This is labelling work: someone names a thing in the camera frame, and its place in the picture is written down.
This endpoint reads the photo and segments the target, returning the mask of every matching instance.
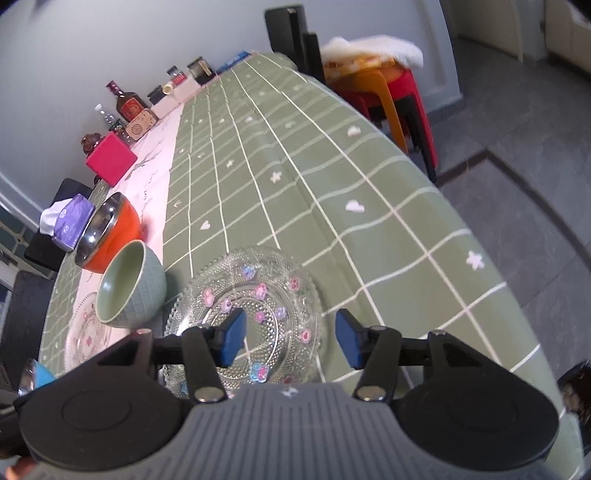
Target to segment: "orange bowl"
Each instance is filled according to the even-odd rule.
[[[96,209],[76,247],[76,265],[104,273],[113,257],[132,240],[141,239],[141,224],[134,206],[116,192]]]

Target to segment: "dark floor border stripe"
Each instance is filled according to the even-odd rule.
[[[523,176],[517,172],[508,163],[497,157],[490,150],[483,150],[476,155],[468,158],[439,176],[437,180],[437,187],[441,188],[445,184],[450,183],[456,178],[464,175],[480,163],[490,161],[501,173],[503,173],[510,181],[513,182],[535,205],[543,212],[548,220],[557,228],[566,241],[573,247],[579,258],[585,263],[585,266],[591,273],[591,254],[589,254],[585,244],[576,235],[575,232],[567,225],[562,216],[549,204],[549,202],[533,188]]]

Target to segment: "blue package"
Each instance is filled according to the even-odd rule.
[[[239,61],[242,61],[245,58],[248,58],[250,55],[251,55],[251,53],[249,51],[242,51],[242,52],[240,52],[234,58],[228,60],[224,65],[222,65],[221,67],[219,67],[218,70],[216,71],[216,73],[218,75],[222,74],[226,70],[231,69]]]

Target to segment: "brown figurine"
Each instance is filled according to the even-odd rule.
[[[90,155],[95,147],[99,144],[99,142],[103,139],[101,134],[86,134],[80,140],[80,144],[82,145],[82,150],[86,156]]]

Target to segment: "red box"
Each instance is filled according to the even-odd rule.
[[[86,159],[90,167],[111,187],[123,178],[138,157],[114,132],[109,133]]]

